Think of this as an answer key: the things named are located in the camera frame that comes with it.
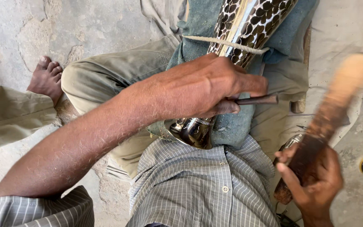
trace rope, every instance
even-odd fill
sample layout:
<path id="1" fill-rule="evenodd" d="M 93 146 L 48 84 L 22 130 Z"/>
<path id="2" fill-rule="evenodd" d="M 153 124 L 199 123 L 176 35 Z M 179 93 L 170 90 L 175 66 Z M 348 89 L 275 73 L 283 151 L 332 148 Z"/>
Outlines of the rope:
<path id="1" fill-rule="evenodd" d="M 234 47 L 234 48 L 237 48 L 237 49 L 241 49 L 241 50 L 244 50 L 248 53 L 253 53 L 253 54 L 264 54 L 265 52 L 267 52 L 270 48 L 269 47 L 266 47 L 262 50 L 259 50 L 259 49 L 254 49 L 254 48 L 251 48 L 251 47 L 248 47 L 248 46 L 243 46 L 243 45 L 240 45 L 240 44 L 237 44 L 237 43 L 233 43 L 233 42 L 228 42 L 226 40 L 220 40 L 220 39 L 217 39 L 217 38 L 210 38 L 210 37 L 201 37 L 201 36 L 183 36 L 184 38 L 187 38 L 187 39 L 191 39 L 191 40 L 199 40 L 199 41 L 206 41 L 206 42 L 215 42 L 215 43 L 219 43 L 219 44 L 223 44 L 223 45 L 226 45 L 226 46 L 231 46 L 231 47 Z"/>

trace hand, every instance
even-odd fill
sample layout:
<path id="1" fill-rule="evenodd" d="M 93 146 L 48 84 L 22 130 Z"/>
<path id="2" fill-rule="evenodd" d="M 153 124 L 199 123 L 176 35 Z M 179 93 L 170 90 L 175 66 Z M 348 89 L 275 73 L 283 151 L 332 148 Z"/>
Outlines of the hand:
<path id="1" fill-rule="evenodd" d="M 330 221 L 330 205 L 343 188 L 343 178 L 340 170 L 338 154 L 326 147 L 314 163 L 313 171 L 304 179 L 301 186 L 299 179 L 285 163 L 293 157 L 298 144 L 276 152 L 277 169 L 292 192 L 294 202 L 302 213 L 305 226 L 333 226 Z"/>
<path id="2" fill-rule="evenodd" d="M 160 119 L 180 117 L 212 117 L 238 113 L 236 99 L 241 92 L 252 97 L 267 94 L 268 81 L 246 74 L 228 58 L 214 53 L 204 55 L 168 71 L 137 82 L 122 92 L 134 100 L 145 96 Z"/>

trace man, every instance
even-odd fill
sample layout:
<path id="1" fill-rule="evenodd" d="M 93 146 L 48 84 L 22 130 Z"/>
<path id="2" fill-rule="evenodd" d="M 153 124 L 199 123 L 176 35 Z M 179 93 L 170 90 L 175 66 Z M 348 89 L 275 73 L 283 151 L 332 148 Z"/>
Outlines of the man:
<path id="1" fill-rule="evenodd" d="M 41 56 L 26 92 L 0 86 L 0 147 L 53 123 L 62 71 L 58 62 Z"/>
<path id="2" fill-rule="evenodd" d="M 267 93 L 267 80 L 224 57 L 207 54 L 123 89 L 31 149 L 0 183 L 0 226 L 93 226 L 85 189 L 61 194 L 107 152 L 149 124 L 179 117 L 239 112 L 228 98 Z M 305 226 L 332 226 L 329 207 L 342 187 L 337 154 L 320 156 L 301 187 L 284 164 L 295 147 L 276 153 Z M 248 135 L 240 149 L 199 150 L 155 140 L 144 151 L 130 189 L 128 226 L 279 226 L 269 198 L 271 160 Z"/>

